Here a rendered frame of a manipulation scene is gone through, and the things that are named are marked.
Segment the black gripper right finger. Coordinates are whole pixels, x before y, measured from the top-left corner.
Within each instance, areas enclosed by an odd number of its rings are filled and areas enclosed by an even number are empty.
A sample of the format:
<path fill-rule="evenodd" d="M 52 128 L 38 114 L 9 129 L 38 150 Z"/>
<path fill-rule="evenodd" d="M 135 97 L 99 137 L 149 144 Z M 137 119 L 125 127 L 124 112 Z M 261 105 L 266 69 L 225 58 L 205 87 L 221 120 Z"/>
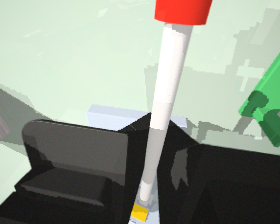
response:
<path fill-rule="evenodd" d="M 170 120 L 157 167 L 160 224 L 189 224 L 210 179 L 280 188 L 280 155 L 200 144 Z"/>

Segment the white pin with red cap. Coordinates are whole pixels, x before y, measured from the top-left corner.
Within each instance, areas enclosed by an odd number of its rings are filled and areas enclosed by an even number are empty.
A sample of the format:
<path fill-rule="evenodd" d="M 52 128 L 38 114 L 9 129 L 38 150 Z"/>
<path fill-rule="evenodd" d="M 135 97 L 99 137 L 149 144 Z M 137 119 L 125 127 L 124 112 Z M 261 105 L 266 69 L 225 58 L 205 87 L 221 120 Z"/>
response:
<path fill-rule="evenodd" d="M 193 25 L 206 25 L 212 0 L 157 0 L 155 19 L 164 33 L 152 107 L 139 203 L 148 206 Z"/>

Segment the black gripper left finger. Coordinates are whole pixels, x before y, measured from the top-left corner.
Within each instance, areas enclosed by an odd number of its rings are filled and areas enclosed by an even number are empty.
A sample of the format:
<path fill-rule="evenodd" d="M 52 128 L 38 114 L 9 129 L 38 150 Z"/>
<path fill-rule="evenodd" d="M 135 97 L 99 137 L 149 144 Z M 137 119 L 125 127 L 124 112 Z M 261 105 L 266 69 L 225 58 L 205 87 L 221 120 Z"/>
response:
<path fill-rule="evenodd" d="M 42 164 L 109 177 L 114 224 L 128 224 L 144 171 L 151 114 L 118 131 L 32 120 L 22 128 L 30 168 Z"/>

